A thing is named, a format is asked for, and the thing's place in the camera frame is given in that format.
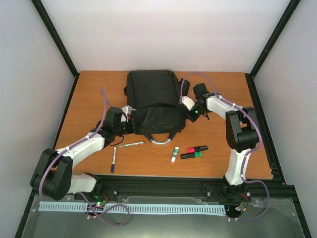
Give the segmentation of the clear silver pen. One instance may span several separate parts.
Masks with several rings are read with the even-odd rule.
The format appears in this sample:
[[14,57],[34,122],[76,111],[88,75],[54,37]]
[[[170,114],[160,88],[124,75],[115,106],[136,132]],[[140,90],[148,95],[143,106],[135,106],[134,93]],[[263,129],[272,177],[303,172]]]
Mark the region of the clear silver pen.
[[145,141],[139,141],[139,142],[133,142],[133,143],[128,143],[128,144],[122,144],[122,145],[119,145],[119,148],[131,147],[131,146],[136,146],[136,145],[142,145],[144,143],[145,143]]

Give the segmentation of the pink highlighter marker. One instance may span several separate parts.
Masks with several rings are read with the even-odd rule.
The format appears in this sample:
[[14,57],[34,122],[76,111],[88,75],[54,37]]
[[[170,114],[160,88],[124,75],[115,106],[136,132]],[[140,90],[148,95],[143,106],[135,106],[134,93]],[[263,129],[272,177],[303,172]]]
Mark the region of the pink highlighter marker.
[[203,146],[190,147],[187,149],[187,152],[194,153],[194,152],[201,152],[201,151],[206,151],[206,150],[208,150],[208,146],[203,145]]

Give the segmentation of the green highlighter marker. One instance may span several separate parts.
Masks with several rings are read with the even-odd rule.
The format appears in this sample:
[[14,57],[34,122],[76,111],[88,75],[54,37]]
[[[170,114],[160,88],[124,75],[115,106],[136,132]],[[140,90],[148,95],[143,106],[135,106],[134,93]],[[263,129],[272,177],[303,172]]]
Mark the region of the green highlighter marker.
[[191,153],[185,153],[185,154],[181,154],[180,158],[181,159],[191,159],[191,158],[196,158],[196,157],[201,157],[202,156],[202,152],[191,152]]

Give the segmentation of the black student backpack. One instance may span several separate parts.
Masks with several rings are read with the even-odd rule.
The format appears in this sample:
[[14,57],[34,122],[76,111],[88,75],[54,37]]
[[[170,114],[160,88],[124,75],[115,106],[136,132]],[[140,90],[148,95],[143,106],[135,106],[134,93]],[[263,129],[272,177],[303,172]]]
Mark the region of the black student backpack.
[[170,70],[136,70],[127,74],[124,93],[132,108],[134,132],[165,145],[186,125],[180,105],[181,83]]

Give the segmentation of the white green glue stick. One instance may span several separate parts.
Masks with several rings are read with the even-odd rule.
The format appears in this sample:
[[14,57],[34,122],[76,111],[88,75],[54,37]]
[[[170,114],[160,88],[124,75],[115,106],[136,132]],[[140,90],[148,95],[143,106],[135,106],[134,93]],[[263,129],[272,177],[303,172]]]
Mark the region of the white green glue stick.
[[170,160],[171,163],[174,163],[176,161],[176,157],[177,157],[178,151],[179,151],[179,147],[175,146],[174,150],[173,150],[173,153],[172,153],[171,160]]

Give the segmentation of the blue whiteboard marker pen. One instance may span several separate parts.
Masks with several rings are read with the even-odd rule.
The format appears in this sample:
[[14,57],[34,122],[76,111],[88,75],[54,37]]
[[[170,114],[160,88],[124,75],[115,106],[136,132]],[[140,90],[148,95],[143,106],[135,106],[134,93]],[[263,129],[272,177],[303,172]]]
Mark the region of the blue whiteboard marker pen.
[[111,169],[110,169],[110,172],[111,172],[111,173],[114,173],[114,170],[115,170],[116,151],[117,151],[117,147],[114,146],[114,148],[113,148],[112,164],[111,164]]

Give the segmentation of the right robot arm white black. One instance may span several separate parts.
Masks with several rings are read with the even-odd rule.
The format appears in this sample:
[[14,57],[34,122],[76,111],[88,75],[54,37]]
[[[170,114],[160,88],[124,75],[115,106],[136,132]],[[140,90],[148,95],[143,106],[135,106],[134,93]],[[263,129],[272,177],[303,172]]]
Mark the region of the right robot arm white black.
[[210,93],[205,84],[193,88],[196,101],[181,96],[180,103],[187,118],[195,122],[199,116],[213,112],[225,120],[226,142],[230,148],[227,172],[221,185],[221,196],[233,200],[245,191],[246,169],[252,152],[261,145],[262,138],[258,128],[255,110],[228,101],[218,93]]

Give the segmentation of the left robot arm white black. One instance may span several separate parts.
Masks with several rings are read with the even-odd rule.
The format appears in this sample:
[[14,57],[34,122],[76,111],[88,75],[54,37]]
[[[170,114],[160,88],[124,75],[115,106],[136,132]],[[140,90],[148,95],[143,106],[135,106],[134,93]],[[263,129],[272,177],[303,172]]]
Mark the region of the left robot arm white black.
[[91,174],[73,173],[81,161],[95,152],[112,145],[117,137],[133,133],[130,106],[111,107],[85,137],[64,148],[46,149],[41,153],[30,180],[30,186],[40,194],[61,200],[67,194],[85,192],[91,199],[99,199],[103,187]]

